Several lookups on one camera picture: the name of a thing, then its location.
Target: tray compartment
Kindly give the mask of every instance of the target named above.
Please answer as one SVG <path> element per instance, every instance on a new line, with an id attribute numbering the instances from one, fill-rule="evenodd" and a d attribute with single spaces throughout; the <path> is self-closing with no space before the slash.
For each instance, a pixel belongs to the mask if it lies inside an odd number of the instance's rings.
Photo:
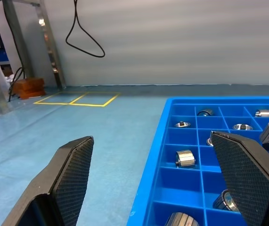
<path id="1" fill-rule="evenodd" d="M 213 147 L 200 147 L 200 161 L 202 171 L 221 173 L 219 162 Z"/>
<path id="2" fill-rule="evenodd" d="M 204 210 L 202 208 L 173 205 L 164 202 L 153 202 L 146 225 L 164 226 L 169 216 L 174 212 L 183 212 L 193 217 L 200 226 L 205 226 Z"/>
<path id="3" fill-rule="evenodd" d="M 197 127 L 199 129 L 227 129 L 223 117 L 197 117 Z"/>
<path id="4" fill-rule="evenodd" d="M 260 125 L 262 130 L 264 130 L 269 123 L 269 117 L 256 117 L 254 119 Z"/>
<path id="5" fill-rule="evenodd" d="M 231 211 L 207 210 L 208 226 L 247 226 L 240 213 Z"/>
<path id="6" fill-rule="evenodd" d="M 197 145 L 197 131 L 189 128 L 169 128 L 166 135 L 166 144 Z"/>
<path id="7" fill-rule="evenodd" d="M 229 133 L 227 129 L 199 129 L 198 130 L 199 145 L 208 146 L 206 140 L 210 137 L 211 131 L 213 130 Z"/>
<path id="8" fill-rule="evenodd" d="M 165 145 L 163 148 L 162 166 L 176 168 L 176 152 L 190 150 L 196 160 L 195 170 L 200 169 L 198 146 L 192 145 Z"/>
<path id="9" fill-rule="evenodd" d="M 248 110 L 242 105 L 222 105 L 220 109 L 225 117 L 251 117 Z"/>
<path id="10" fill-rule="evenodd" d="M 254 117 L 258 109 L 269 109 L 269 105 L 246 105 L 245 108 L 248 110 L 251 116 Z"/>
<path id="11" fill-rule="evenodd" d="M 194 128 L 196 128 L 196 118 L 194 116 L 193 117 L 190 117 L 190 116 L 171 116 L 170 122 L 169 122 L 169 127 L 170 128 L 177 128 L 177 127 L 175 127 L 175 124 L 179 123 L 180 121 L 189 122 L 189 123 L 191 123 L 191 125 L 189 127 L 179 128 L 179 129 L 194 129 Z"/>
<path id="12" fill-rule="evenodd" d="M 175 104 L 171 106 L 171 115 L 195 116 L 194 105 Z"/>
<path id="13" fill-rule="evenodd" d="M 204 182 L 204 202 L 207 209 L 213 209 L 213 202 L 227 189 L 222 173 L 202 172 Z"/>
<path id="14" fill-rule="evenodd" d="M 233 129 L 233 126 L 236 124 L 247 124 L 247 125 L 250 125 L 253 128 L 253 130 L 261 131 L 261 128 L 258 125 L 258 123 L 251 117 L 249 117 L 249 118 L 226 117 L 225 121 L 228 125 L 228 129 L 231 130 L 231 133 L 233 130 L 235 130 L 235 129 Z"/>
<path id="15" fill-rule="evenodd" d="M 222 116 L 218 105 L 196 105 L 196 115 L 201 110 L 204 110 L 204 109 L 212 109 L 213 110 L 213 115 L 211 117 Z"/>
<path id="16" fill-rule="evenodd" d="M 154 200 L 203 207 L 201 175 L 198 170 L 161 167 L 158 177 Z"/>

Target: textured rubber pad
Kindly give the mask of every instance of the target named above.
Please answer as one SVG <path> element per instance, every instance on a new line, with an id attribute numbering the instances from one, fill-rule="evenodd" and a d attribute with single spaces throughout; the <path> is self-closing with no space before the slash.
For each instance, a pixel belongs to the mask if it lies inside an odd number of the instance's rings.
<path id="1" fill-rule="evenodd" d="M 93 141 L 74 147 L 52 193 L 65 226 L 75 226 L 86 194 Z"/>
<path id="2" fill-rule="evenodd" d="M 93 144 L 92 137 L 83 137 L 60 147 L 3 225 L 75 226 L 86 194 Z"/>
<path id="3" fill-rule="evenodd" d="M 223 177 L 249 226 L 269 226 L 269 153 L 256 141 L 213 132 Z"/>

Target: hanging cable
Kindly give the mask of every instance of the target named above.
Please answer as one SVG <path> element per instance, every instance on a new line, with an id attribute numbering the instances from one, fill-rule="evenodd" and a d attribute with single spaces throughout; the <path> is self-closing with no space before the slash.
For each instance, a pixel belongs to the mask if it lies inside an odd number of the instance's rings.
<path id="1" fill-rule="evenodd" d="M 81 52 L 83 52 L 83 53 L 86 53 L 86 54 L 88 54 L 88 55 L 91 55 L 91 56 L 93 56 L 93 57 L 99 57 L 99 58 L 102 58 L 102 57 L 104 57 L 105 56 L 105 51 L 104 51 L 104 49 L 101 47 L 101 45 L 81 26 L 81 24 L 80 24 L 80 21 L 79 21 L 79 18 L 78 18 L 78 12 L 77 12 L 77 3 L 78 3 L 78 0 L 73 0 L 73 3 L 74 3 L 74 17 L 73 17 L 73 25 L 72 25 L 72 28 L 70 29 L 70 31 L 69 31 L 69 33 L 68 33 L 68 35 L 67 35 L 67 37 L 66 37 L 66 39 L 65 39 L 65 42 L 69 45 L 69 46 L 71 46 L 71 47 L 73 47 L 73 48 L 75 48 L 75 49 L 77 49 L 77 50 L 79 50 L 79 51 L 81 51 Z M 70 44 L 69 42 L 68 42 L 68 38 L 69 38 L 69 36 L 70 36 L 70 34 L 72 33 L 72 31 L 73 31 L 73 28 L 74 28 L 74 25 L 75 25 L 75 23 L 76 23 L 76 21 L 78 22 L 78 25 L 79 25 L 79 27 L 82 29 L 82 31 L 84 31 L 99 47 L 100 47 L 100 49 L 102 50 L 102 52 L 103 52 L 103 55 L 95 55 L 95 54 L 92 54 L 92 53 L 90 53 L 90 52 L 87 52 L 87 51 L 85 51 L 85 50 L 83 50 L 83 49 L 81 49 L 81 48 L 79 48 L 79 47 L 76 47 L 76 46 L 74 46 L 73 44 Z"/>
<path id="2" fill-rule="evenodd" d="M 6 20 L 8 21 L 8 18 L 7 18 L 7 13 L 6 13 L 6 8 L 4 8 L 4 16 L 6 18 Z M 25 79 L 25 73 L 24 73 L 24 66 L 23 66 L 23 62 L 22 62 L 22 59 L 20 57 L 20 53 L 19 53 L 19 50 L 17 48 L 17 44 L 16 44 L 16 39 L 15 39 L 15 36 L 14 36 L 14 33 L 12 32 L 12 27 L 10 25 L 10 23 L 8 22 L 8 27 L 10 28 L 11 30 L 11 33 L 12 33 L 12 37 L 13 37 L 13 41 L 14 41 L 14 44 L 16 46 L 16 50 L 17 50 L 17 54 L 19 56 L 19 59 L 20 59 L 20 62 L 21 62 L 21 67 L 19 67 L 16 71 L 16 73 L 14 74 L 14 77 L 13 77 L 13 80 L 11 82 L 11 86 L 10 88 L 8 89 L 8 102 L 11 101 L 11 97 L 13 96 L 12 95 L 12 92 L 13 92 L 13 86 L 14 84 L 16 83 L 16 81 L 20 78 L 20 76 L 23 74 L 23 79 Z"/>
<path id="3" fill-rule="evenodd" d="M 20 78 L 20 76 L 22 75 L 23 73 L 23 78 L 25 78 L 25 74 L 24 74 L 24 70 L 22 67 L 19 67 L 16 71 L 16 73 L 14 74 L 14 78 L 12 80 L 12 83 L 11 83 L 11 86 L 10 88 L 8 89 L 8 101 L 10 102 L 11 101 L 11 97 L 12 97 L 12 92 L 13 92 L 13 86 L 15 84 L 15 82 Z"/>

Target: gray wall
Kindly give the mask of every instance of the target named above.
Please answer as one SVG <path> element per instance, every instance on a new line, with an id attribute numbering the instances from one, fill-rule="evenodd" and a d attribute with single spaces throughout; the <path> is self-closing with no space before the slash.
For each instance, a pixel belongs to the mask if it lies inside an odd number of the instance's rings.
<path id="1" fill-rule="evenodd" d="M 72 1 L 45 3 L 68 85 L 269 84 L 269 0 L 79 0 L 102 59 L 65 44 Z M 24 35 L 42 48 L 35 11 L 22 11 L 28 7 L 17 7 Z M 77 25 L 70 42 L 101 54 Z M 32 49 L 32 59 L 37 71 L 50 70 L 44 49 Z"/>

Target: yellow tape line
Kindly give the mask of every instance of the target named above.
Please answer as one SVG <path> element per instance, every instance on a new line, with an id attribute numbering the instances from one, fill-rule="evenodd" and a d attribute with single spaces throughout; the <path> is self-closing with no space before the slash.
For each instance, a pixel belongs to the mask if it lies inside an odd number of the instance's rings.
<path id="1" fill-rule="evenodd" d="M 121 93 L 120 92 L 97 92 L 97 91 L 87 91 L 85 92 L 83 95 L 79 96 L 78 98 L 74 99 L 73 101 L 71 101 L 70 103 L 47 103 L 47 102 L 42 102 L 50 97 L 53 97 L 55 95 L 58 95 L 60 93 L 83 93 L 83 92 L 77 92 L 77 91 L 61 91 L 61 92 L 57 92 L 53 95 L 50 95 L 42 100 L 39 100 L 37 102 L 34 102 L 34 104 L 36 105 L 75 105 L 75 106 L 89 106 L 89 107 L 105 107 L 108 104 L 110 104 L 110 102 L 112 102 L 114 99 L 116 99 Z M 104 103 L 103 105 L 92 105 L 92 104 L 76 104 L 75 102 L 77 102 L 78 100 L 80 100 L 81 98 L 83 98 L 84 96 L 86 96 L 89 93 L 113 93 L 116 94 L 114 97 L 112 97 L 111 99 L 109 99 L 106 103 Z"/>

